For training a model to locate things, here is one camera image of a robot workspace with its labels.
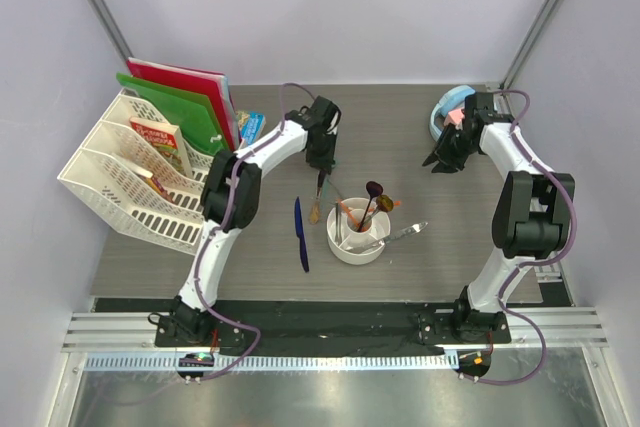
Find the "blue metallic knife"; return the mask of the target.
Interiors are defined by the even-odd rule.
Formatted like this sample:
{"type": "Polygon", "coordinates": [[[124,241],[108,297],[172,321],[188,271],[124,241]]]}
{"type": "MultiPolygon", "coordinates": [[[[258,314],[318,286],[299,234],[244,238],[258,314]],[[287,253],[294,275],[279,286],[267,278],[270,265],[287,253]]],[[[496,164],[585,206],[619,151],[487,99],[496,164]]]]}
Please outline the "blue metallic knife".
{"type": "Polygon", "coordinates": [[[300,205],[299,198],[296,198],[294,203],[294,221],[295,221],[296,237],[298,239],[298,244],[299,244],[299,257],[300,257],[301,266],[305,273],[309,273],[310,266],[309,266],[308,252],[307,252],[303,218],[302,218],[301,205],[300,205]]]}

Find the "white round divided container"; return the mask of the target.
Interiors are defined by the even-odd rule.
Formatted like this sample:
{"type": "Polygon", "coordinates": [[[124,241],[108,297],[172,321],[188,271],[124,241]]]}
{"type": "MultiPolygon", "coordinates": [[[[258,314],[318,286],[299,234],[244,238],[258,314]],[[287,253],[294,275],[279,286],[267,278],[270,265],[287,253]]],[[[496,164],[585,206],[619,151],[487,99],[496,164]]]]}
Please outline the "white round divided container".
{"type": "MultiPolygon", "coordinates": [[[[367,198],[348,198],[342,200],[342,202],[352,209],[353,214],[361,220],[364,208],[368,203],[367,198]]],[[[381,226],[384,228],[384,232],[381,234],[380,238],[383,238],[391,233],[391,222],[389,215],[387,213],[381,212],[374,216],[373,219],[376,219],[381,226]]],[[[354,255],[351,253],[347,253],[345,251],[346,248],[356,247],[361,245],[369,244],[373,241],[379,240],[374,239],[368,235],[364,235],[364,237],[360,236],[360,232],[352,231],[345,222],[346,218],[342,214],[342,235],[343,242],[340,246],[337,246],[334,242],[334,233],[335,233],[335,207],[332,208],[331,213],[327,216],[326,220],[326,233],[327,233],[327,242],[331,252],[334,256],[340,261],[354,266],[362,266],[369,264],[376,260],[384,251],[384,246],[381,245],[380,248],[376,250],[370,250],[360,255],[354,255]]]]}

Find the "purple metallic spoon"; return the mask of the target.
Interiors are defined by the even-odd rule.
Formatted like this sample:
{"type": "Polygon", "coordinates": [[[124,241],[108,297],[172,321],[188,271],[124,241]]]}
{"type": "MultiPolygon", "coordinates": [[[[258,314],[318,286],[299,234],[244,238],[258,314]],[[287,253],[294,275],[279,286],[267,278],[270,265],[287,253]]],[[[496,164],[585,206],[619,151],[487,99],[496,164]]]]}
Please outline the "purple metallic spoon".
{"type": "Polygon", "coordinates": [[[361,232],[362,229],[363,229],[363,226],[365,224],[365,219],[366,219],[366,217],[368,215],[368,211],[369,211],[369,208],[370,208],[373,200],[376,199],[377,197],[379,197],[380,195],[382,195],[383,192],[384,192],[384,189],[383,189],[382,185],[379,184],[378,182],[370,180],[370,181],[368,181],[366,183],[366,191],[369,194],[369,200],[368,200],[368,203],[367,203],[367,205],[366,205],[366,207],[364,209],[363,216],[362,216],[362,218],[361,218],[361,220],[360,220],[360,222],[358,224],[358,228],[357,228],[358,232],[361,232]]]}

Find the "blue card box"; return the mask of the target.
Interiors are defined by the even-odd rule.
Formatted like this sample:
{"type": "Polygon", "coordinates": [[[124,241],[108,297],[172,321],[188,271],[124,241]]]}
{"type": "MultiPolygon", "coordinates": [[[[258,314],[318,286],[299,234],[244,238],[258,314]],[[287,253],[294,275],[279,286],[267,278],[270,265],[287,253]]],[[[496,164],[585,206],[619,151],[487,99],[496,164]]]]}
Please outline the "blue card box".
{"type": "Polygon", "coordinates": [[[257,141],[266,124],[264,114],[254,111],[237,111],[236,117],[241,136],[241,147],[246,147],[257,141]]]}

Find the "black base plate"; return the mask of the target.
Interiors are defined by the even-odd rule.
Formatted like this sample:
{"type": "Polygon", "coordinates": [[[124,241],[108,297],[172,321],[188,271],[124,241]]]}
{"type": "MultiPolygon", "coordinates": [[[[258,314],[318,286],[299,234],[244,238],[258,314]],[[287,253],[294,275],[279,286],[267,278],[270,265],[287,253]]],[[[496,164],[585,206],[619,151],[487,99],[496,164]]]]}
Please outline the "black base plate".
{"type": "Polygon", "coordinates": [[[174,299],[148,321],[158,347],[216,347],[230,356],[436,355],[511,341],[504,314],[475,314],[460,302],[220,301],[207,312],[174,299]]]}

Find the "red folder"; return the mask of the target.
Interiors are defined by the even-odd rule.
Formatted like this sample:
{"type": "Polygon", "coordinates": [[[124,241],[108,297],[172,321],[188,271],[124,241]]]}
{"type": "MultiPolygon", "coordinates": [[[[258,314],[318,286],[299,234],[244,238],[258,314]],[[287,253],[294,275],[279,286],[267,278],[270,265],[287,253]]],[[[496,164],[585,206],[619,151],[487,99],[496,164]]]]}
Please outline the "red folder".
{"type": "Polygon", "coordinates": [[[205,95],[213,107],[229,144],[238,147],[240,131],[227,77],[218,72],[190,69],[129,57],[127,66],[135,76],[177,89],[205,95]]]}

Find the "light blue headphones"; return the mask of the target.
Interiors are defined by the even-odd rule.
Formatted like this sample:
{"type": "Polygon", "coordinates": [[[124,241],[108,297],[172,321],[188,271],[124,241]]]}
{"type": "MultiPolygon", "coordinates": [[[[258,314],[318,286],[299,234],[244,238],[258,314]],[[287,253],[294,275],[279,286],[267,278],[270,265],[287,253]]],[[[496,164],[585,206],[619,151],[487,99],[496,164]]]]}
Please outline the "light blue headphones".
{"type": "Polygon", "coordinates": [[[429,118],[429,132],[435,141],[438,141],[442,131],[447,127],[444,126],[447,113],[456,108],[464,109],[465,99],[475,93],[476,90],[471,86],[460,85],[450,89],[440,98],[429,118]]]}

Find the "pink cube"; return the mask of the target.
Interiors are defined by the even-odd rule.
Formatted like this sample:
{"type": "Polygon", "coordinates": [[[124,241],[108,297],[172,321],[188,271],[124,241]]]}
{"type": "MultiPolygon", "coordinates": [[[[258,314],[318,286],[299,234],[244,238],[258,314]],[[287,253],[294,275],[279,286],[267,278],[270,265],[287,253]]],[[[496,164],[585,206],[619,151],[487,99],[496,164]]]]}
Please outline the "pink cube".
{"type": "Polygon", "coordinates": [[[463,108],[456,108],[449,111],[444,120],[444,126],[452,125],[456,129],[461,129],[465,118],[463,108]]]}

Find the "orange chopstick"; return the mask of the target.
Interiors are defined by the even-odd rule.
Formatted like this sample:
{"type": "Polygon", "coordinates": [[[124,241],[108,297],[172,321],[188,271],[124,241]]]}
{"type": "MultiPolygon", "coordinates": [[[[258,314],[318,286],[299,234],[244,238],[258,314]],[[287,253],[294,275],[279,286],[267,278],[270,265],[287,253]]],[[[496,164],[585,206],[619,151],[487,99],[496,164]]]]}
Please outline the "orange chopstick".
{"type": "Polygon", "coordinates": [[[360,220],[353,214],[352,210],[346,206],[343,202],[336,200],[335,206],[338,208],[340,214],[343,214],[346,218],[346,225],[354,232],[357,232],[360,225],[360,220]]]}

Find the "teal spoon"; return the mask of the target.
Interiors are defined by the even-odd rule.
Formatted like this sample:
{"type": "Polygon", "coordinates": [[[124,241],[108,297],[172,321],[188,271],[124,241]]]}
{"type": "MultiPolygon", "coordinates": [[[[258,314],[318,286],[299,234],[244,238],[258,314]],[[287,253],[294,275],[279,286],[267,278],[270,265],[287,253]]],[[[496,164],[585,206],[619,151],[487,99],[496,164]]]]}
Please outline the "teal spoon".
{"type": "Polygon", "coordinates": [[[323,196],[331,198],[334,201],[342,201],[344,199],[343,194],[336,184],[331,180],[330,175],[326,175],[323,182],[323,196]]]}

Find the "white plastic file organizer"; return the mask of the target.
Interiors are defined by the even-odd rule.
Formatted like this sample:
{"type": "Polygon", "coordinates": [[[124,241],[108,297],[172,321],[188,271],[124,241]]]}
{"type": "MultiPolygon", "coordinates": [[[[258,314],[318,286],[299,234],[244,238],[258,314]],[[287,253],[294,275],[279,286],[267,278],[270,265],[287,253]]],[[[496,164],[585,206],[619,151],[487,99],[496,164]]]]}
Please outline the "white plastic file organizer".
{"type": "Polygon", "coordinates": [[[134,131],[132,117],[166,120],[150,102],[121,90],[58,180],[116,232],[193,255],[213,158],[187,146],[193,175],[183,176],[134,131]]]}

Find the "green folder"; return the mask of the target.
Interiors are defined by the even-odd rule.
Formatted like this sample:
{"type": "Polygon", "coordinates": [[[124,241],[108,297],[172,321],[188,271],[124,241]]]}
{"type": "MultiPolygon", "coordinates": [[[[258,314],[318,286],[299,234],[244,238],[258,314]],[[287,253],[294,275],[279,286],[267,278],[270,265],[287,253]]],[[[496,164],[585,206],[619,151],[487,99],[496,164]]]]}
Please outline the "green folder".
{"type": "Polygon", "coordinates": [[[200,153],[213,156],[230,148],[205,95],[123,73],[117,73],[116,79],[123,88],[151,102],[171,124],[178,125],[183,137],[200,153]]]}

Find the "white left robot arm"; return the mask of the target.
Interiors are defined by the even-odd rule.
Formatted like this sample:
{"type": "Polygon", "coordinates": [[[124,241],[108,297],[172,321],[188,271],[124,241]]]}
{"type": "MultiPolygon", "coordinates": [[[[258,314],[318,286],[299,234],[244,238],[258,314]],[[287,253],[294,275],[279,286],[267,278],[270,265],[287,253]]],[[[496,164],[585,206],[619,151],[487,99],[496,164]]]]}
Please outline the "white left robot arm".
{"type": "Polygon", "coordinates": [[[205,344],[213,332],[212,315],[218,286],[231,248],[257,214],[262,179],[299,152],[323,175],[335,165],[340,108],[318,96],[311,106],[285,114],[270,133],[253,144],[223,151],[214,158],[200,205],[204,216],[199,246],[188,277],[170,309],[169,318],[190,345],[205,344]]]}

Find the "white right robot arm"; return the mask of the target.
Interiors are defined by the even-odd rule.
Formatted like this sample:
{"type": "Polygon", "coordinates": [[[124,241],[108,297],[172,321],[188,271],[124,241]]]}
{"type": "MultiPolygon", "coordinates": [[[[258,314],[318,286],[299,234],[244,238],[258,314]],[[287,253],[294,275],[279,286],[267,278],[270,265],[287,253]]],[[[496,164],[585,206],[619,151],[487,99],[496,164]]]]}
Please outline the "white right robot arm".
{"type": "Polygon", "coordinates": [[[504,179],[491,224],[494,249],[450,317],[455,338],[478,342],[505,325],[507,299],[528,270],[554,264],[571,249],[575,180],[555,172],[530,149],[518,119],[496,111],[493,94],[467,95],[462,115],[461,122],[442,129],[424,163],[435,173],[457,173],[479,153],[504,179]]]}

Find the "gold spoon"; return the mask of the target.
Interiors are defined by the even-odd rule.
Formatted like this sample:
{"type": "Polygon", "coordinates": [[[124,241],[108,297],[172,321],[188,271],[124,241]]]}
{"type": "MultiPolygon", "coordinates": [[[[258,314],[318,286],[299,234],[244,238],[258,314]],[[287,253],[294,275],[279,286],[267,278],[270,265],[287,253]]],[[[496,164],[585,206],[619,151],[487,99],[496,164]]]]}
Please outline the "gold spoon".
{"type": "Polygon", "coordinates": [[[394,201],[387,195],[382,194],[380,196],[378,196],[376,198],[376,207],[375,209],[367,216],[365,222],[369,222],[373,219],[373,217],[375,215],[377,215],[378,213],[384,212],[384,213],[388,213],[391,212],[394,208],[395,204],[394,201]]]}

